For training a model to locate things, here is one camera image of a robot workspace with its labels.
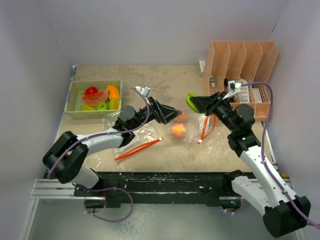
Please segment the fake peach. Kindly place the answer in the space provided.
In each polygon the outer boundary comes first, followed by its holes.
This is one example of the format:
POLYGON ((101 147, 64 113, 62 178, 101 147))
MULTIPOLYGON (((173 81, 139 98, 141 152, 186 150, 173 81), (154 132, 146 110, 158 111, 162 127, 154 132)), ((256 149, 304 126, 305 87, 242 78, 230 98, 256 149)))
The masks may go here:
POLYGON ((185 122, 187 119, 187 114, 186 114, 186 111, 185 110, 182 110, 181 111, 181 115, 179 115, 176 120, 177 121, 180 121, 180 122, 185 122))
POLYGON ((173 137, 177 139, 182 139, 185 137, 185 134, 186 134, 185 125, 183 123, 175 123, 170 128, 170 132, 173 137))

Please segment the fake watermelon slice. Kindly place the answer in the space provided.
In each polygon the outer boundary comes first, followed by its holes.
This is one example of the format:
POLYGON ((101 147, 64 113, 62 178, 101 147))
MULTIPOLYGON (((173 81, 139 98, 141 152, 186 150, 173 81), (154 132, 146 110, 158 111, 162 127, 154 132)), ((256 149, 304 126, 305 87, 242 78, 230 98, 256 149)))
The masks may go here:
POLYGON ((106 102, 109 97, 109 92, 107 89, 98 91, 95 94, 83 96, 81 100, 91 107, 96 107, 98 104, 106 102))

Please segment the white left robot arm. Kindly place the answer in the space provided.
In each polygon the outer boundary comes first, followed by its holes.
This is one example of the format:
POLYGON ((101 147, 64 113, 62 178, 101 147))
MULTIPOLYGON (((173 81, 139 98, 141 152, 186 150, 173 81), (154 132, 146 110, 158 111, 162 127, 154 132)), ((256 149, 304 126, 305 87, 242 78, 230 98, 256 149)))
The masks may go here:
POLYGON ((134 132, 145 124, 156 121, 168 124, 182 112, 174 107, 149 98, 144 108, 136 110, 126 106, 110 129, 88 134, 75 135, 64 132, 44 155, 42 162, 48 168, 48 179, 57 179, 61 184, 80 185, 91 196, 103 191, 101 177, 94 170, 83 166, 87 156, 107 149, 118 149, 128 145, 135 137, 134 132))

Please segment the green fake custard apple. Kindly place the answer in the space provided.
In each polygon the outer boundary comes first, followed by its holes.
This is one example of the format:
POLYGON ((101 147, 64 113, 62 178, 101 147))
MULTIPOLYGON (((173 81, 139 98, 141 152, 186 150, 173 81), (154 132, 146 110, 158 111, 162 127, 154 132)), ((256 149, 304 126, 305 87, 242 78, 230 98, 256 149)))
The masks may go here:
POLYGON ((109 110, 109 105, 106 102, 99 103, 96 106, 97 111, 107 111, 109 110))

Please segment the red fake strawberry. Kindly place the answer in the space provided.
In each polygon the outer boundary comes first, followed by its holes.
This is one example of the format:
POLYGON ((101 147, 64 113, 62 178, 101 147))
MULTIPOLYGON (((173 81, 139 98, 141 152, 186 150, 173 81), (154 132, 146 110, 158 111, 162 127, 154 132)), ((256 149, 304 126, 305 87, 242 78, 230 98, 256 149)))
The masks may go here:
POLYGON ((93 94, 95 94, 95 93, 97 93, 97 92, 98 92, 98 89, 97 89, 96 87, 90 86, 89 88, 87 88, 87 89, 84 91, 83 95, 84 95, 84 96, 93 95, 93 94))

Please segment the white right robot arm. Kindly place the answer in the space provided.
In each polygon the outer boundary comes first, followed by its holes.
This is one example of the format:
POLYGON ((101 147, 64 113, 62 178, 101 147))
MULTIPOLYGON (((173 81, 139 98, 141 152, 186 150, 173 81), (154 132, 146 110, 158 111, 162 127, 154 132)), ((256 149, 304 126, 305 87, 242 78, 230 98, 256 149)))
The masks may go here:
POLYGON ((239 170, 228 173, 222 190, 228 196, 239 194, 261 215, 268 232, 275 238, 307 226, 311 203, 306 196, 299 197, 275 170, 265 155, 252 125, 254 109, 247 104, 232 108, 220 92, 211 96, 189 94, 187 102, 195 112, 216 116, 229 130, 228 144, 252 170, 260 186, 251 184, 239 170))

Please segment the yellow fake starfruit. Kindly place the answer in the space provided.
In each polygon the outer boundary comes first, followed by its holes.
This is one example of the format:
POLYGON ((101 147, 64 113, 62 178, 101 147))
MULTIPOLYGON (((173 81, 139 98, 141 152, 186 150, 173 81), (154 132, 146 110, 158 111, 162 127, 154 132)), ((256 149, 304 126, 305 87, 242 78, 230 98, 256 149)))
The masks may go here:
POLYGON ((110 110, 118 110, 120 107, 120 99, 112 98, 109 100, 109 109, 110 110))

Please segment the green fake leafy vegetable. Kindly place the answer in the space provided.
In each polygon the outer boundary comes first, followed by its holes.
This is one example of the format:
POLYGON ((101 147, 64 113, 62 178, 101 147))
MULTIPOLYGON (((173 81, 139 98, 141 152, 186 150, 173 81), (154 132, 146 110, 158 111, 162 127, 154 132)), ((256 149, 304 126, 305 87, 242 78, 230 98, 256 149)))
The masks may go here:
POLYGON ((188 95, 185 98, 186 104, 188 107, 195 113, 200 113, 195 104, 191 101, 191 97, 196 97, 197 95, 195 93, 188 93, 188 95))

